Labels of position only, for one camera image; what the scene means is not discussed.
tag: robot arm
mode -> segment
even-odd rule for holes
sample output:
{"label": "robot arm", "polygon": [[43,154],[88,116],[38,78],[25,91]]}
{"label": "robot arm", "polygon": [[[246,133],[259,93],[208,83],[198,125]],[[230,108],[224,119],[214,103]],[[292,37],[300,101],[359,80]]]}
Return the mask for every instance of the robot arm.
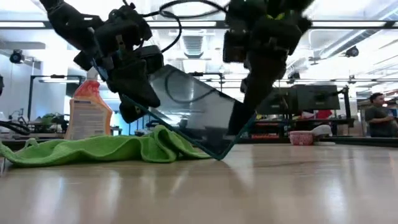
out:
{"label": "robot arm", "polygon": [[[288,55],[293,54],[301,36],[312,25],[301,16],[312,1],[231,0],[227,10],[209,0],[176,0],[148,15],[138,14],[133,3],[127,5],[124,1],[125,5],[113,9],[108,20],[102,21],[98,16],[81,14],[63,0],[40,0],[56,33],[81,50],[74,61],[85,70],[94,66],[112,92],[146,107],[160,105],[147,75],[164,66],[164,50],[142,46],[152,37],[144,17],[160,14],[180,24],[179,17],[165,9],[185,2],[202,2],[224,11],[230,29],[224,36],[223,61],[243,63],[249,69],[241,90],[245,92],[244,104],[252,109],[271,92],[272,84],[283,77]],[[129,118],[123,116],[126,122],[143,116],[135,114],[135,108],[123,97],[121,101],[121,114],[134,114]]]}

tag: ceiling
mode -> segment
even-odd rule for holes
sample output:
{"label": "ceiling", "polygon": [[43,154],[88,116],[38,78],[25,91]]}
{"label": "ceiling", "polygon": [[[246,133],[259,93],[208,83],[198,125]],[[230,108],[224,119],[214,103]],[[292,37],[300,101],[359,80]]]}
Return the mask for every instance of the ceiling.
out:
{"label": "ceiling", "polygon": [[[65,0],[80,12],[96,14],[106,19],[110,10],[120,7],[122,1],[102,0],[98,5],[95,0]],[[213,0],[225,5],[227,0]],[[158,10],[159,6],[169,2],[167,0],[135,1],[137,10],[148,13]],[[39,0],[0,1],[0,21],[46,21],[46,15],[41,10]],[[210,6],[200,3],[188,3],[172,8],[174,14],[189,15],[210,11]],[[336,21],[368,21],[368,20],[398,20],[398,1],[396,0],[316,0],[305,14],[314,20]],[[156,16],[149,18],[153,21],[165,20]],[[221,21],[224,15],[219,13],[201,18],[201,21]],[[248,71],[241,64],[226,64],[222,62],[223,29],[184,30],[182,39],[164,53],[165,63],[184,70],[185,72],[222,72],[226,79],[223,91],[239,100],[243,95],[239,92],[239,80],[244,78]],[[176,29],[153,30],[154,37],[150,43],[164,48],[177,35]],[[70,67],[70,75],[84,74],[73,63],[73,57],[78,53],[68,47],[67,43],[52,30],[32,29],[0,29],[0,40],[3,50],[10,42],[40,42],[46,49],[23,49],[24,54],[46,61],[46,58],[56,55]],[[303,35],[300,43],[287,61],[287,74],[293,71],[300,72],[301,79],[313,79],[307,83],[319,83],[322,80],[336,78],[398,78],[398,30],[310,30]],[[359,56],[353,58],[341,55],[348,48],[356,45]],[[192,59],[195,55],[203,54],[200,59]],[[217,75],[209,75],[201,79],[216,79]],[[218,82],[208,83],[219,87]],[[344,86],[347,82],[336,82]],[[286,82],[278,83],[287,86]],[[398,89],[398,82],[357,82],[358,96],[368,96],[372,90]],[[110,94],[106,86],[102,87],[104,98],[116,101],[117,95]]]}

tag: table surface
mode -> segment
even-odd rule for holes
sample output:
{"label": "table surface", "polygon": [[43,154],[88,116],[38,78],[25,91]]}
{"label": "table surface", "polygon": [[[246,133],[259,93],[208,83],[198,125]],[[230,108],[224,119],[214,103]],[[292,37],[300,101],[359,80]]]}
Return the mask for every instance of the table surface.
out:
{"label": "table surface", "polygon": [[398,223],[398,151],[240,145],[224,161],[116,162],[0,177],[0,223]]}

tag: desk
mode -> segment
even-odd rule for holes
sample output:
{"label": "desk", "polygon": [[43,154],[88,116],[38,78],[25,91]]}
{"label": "desk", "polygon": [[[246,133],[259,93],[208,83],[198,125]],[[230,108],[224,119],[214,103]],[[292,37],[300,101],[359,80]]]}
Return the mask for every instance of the desk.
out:
{"label": "desk", "polygon": [[1,223],[397,223],[398,151],[240,145],[220,162],[116,162],[0,177]]}

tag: wall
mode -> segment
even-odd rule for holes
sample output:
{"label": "wall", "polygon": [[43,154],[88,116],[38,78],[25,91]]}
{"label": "wall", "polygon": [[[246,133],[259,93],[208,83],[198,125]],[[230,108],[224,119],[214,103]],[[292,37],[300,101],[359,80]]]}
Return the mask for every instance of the wall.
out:
{"label": "wall", "polygon": [[[40,70],[34,70],[35,75],[40,74]],[[8,116],[13,111],[24,109],[27,116],[27,105],[29,95],[29,82],[32,67],[26,64],[12,64],[9,57],[0,55],[0,74],[4,77],[4,89],[0,96],[0,111]]]}

